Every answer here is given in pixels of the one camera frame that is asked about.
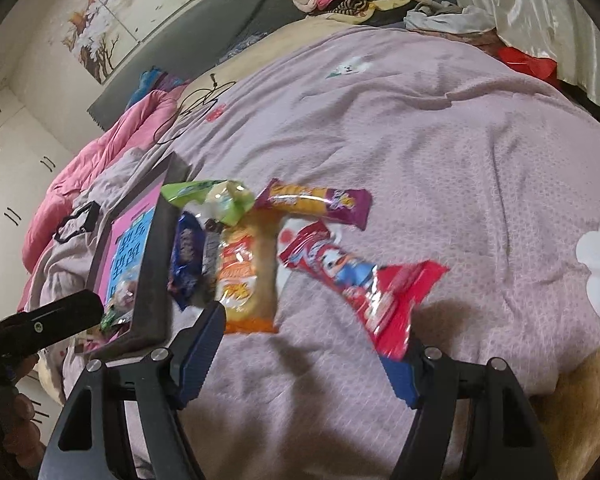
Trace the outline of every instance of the metal screw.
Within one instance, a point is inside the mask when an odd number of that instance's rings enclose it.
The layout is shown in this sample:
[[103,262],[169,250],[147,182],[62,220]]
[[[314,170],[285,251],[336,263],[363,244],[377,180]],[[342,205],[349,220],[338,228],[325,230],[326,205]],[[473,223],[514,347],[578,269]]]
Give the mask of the metal screw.
[[102,367],[102,361],[99,359],[92,359],[87,363],[88,372],[97,372]]
[[491,360],[491,366],[493,367],[494,370],[503,372],[504,370],[507,369],[507,362],[504,359],[500,359],[499,357],[494,357]]
[[151,359],[154,361],[164,361],[169,355],[169,351],[166,348],[156,348],[151,352]]
[[442,350],[435,346],[429,346],[424,349],[424,355],[431,361],[437,361],[442,357]]

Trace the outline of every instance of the human hand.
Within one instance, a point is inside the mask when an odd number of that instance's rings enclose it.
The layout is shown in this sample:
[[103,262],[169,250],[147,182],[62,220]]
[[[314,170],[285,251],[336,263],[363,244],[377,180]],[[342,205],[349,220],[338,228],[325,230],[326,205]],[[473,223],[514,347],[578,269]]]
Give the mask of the human hand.
[[[24,359],[16,370],[16,380],[32,371],[37,362],[37,355]],[[40,442],[40,429],[31,421],[36,414],[35,408],[29,397],[18,394],[13,400],[13,410],[20,420],[13,431],[5,435],[2,445],[8,453],[16,456],[20,467],[35,468],[42,462],[45,453],[45,447]]]

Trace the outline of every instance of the headboard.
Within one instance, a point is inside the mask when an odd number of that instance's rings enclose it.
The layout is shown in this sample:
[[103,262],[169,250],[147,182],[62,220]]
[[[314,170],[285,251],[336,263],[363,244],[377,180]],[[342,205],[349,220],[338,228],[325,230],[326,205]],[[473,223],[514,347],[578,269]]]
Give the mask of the headboard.
[[88,112],[108,130],[124,112],[145,70],[158,66],[180,78],[197,78],[238,41],[302,18],[304,13],[291,0],[200,0],[141,45],[107,81]]

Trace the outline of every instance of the green snack package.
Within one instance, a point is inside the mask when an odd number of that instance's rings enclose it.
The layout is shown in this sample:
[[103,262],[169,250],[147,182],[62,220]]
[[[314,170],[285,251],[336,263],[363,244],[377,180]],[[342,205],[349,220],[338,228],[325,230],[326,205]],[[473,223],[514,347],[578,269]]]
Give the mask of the green snack package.
[[231,227],[255,202],[253,193],[237,180],[194,180],[165,184],[160,192],[170,204],[180,209],[189,202],[197,202],[209,217]]

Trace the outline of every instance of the black clip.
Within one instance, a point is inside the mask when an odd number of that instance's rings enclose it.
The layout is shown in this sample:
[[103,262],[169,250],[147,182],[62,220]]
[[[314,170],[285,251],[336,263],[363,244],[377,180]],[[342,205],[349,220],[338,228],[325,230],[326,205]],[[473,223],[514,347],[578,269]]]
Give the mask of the black clip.
[[[87,212],[87,218],[84,221],[84,224],[82,224],[82,226],[79,229],[75,230],[73,233],[62,238],[60,235],[60,231],[64,228],[65,225],[67,225],[68,221],[78,218],[78,216],[82,215],[85,211]],[[96,222],[98,221],[98,216],[100,216],[100,204],[98,204],[97,202],[89,202],[89,203],[83,205],[76,212],[72,213],[69,216],[65,216],[62,219],[62,221],[58,225],[58,228],[56,229],[56,234],[54,235],[54,240],[56,242],[58,242],[59,244],[65,244],[69,240],[71,240],[71,238],[74,238],[78,235],[81,235],[84,233],[92,233],[93,230],[96,228]]]

